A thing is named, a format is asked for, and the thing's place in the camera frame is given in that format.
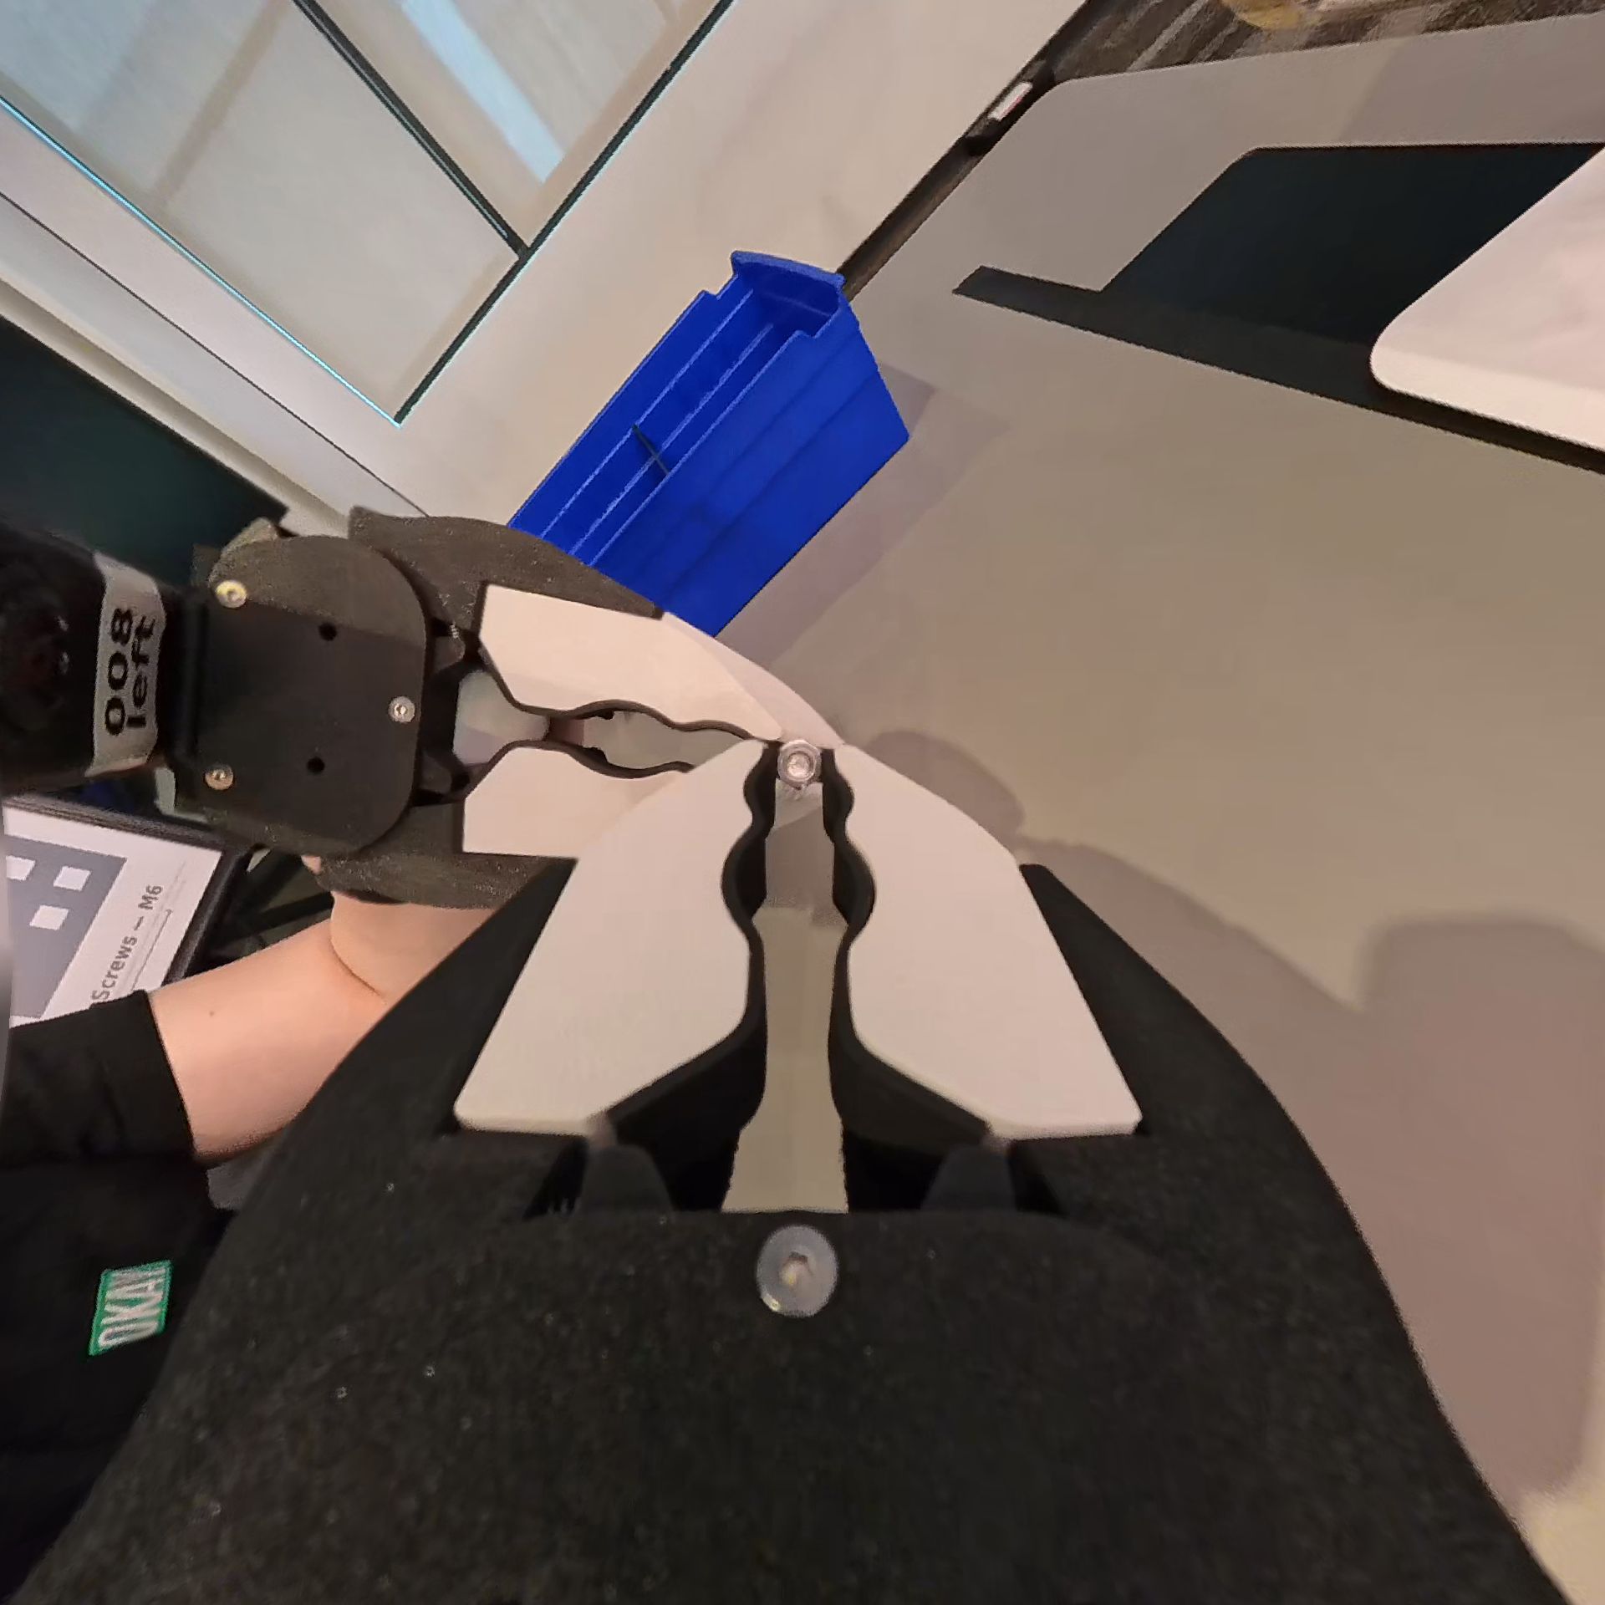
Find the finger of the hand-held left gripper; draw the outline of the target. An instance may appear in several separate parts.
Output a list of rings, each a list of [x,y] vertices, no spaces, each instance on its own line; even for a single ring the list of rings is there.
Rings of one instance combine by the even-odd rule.
[[[692,767],[621,769],[556,742],[520,742],[460,801],[460,851],[470,857],[579,859],[634,809]]]
[[[676,616],[632,616],[552,595],[487,587],[481,656],[522,709],[648,713],[674,731],[778,740],[787,727],[736,656]]]

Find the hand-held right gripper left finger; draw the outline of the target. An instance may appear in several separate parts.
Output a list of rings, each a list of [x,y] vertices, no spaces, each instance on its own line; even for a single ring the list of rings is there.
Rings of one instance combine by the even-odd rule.
[[[770,744],[671,780],[587,847],[453,1107],[466,1132],[732,1155],[764,1095]]]

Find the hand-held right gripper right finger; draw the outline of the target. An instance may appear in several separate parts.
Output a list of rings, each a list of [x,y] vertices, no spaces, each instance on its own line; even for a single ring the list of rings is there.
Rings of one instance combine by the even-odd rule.
[[[940,1160],[1135,1136],[1137,1099],[1013,855],[862,750],[825,753],[820,784],[845,1137]]]

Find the blue plastic bin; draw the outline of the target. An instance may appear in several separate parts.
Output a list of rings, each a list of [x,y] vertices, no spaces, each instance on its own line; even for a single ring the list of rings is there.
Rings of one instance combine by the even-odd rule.
[[[716,637],[908,442],[843,276],[734,253],[510,526]]]

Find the person's left forearm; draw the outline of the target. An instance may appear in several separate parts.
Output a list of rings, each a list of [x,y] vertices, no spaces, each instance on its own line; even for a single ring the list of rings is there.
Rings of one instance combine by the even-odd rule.
[[[206,1164],[287,1128],[365,1034],[491,920],[336,897],[329,918],[151,994],[151,1013]]]

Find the framed marker sign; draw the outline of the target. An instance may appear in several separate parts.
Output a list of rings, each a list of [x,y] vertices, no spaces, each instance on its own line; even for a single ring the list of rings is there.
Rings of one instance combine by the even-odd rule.
[[[8,801],[4,828],[15,1029],[193,973],[248,862],[185,822],[42,795]]]

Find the large black monitor screen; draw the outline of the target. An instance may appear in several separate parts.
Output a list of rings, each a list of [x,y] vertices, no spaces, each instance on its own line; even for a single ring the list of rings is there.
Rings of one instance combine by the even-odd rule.
[[[6,320],[2,513],[181,583],[193,549],[288,509]]]

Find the large paned window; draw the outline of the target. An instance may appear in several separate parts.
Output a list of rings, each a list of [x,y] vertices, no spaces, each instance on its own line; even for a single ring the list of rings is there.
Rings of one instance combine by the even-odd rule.
[[[4,117],[395,423],[728,10],[4,3]]]

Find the person's black shirt torso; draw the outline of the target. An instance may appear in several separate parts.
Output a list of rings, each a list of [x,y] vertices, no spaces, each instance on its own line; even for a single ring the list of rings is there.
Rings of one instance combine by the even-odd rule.
[[[2,1600],[118,1455],[227,1214],[149,996],[11,1029],[2,1116]]]

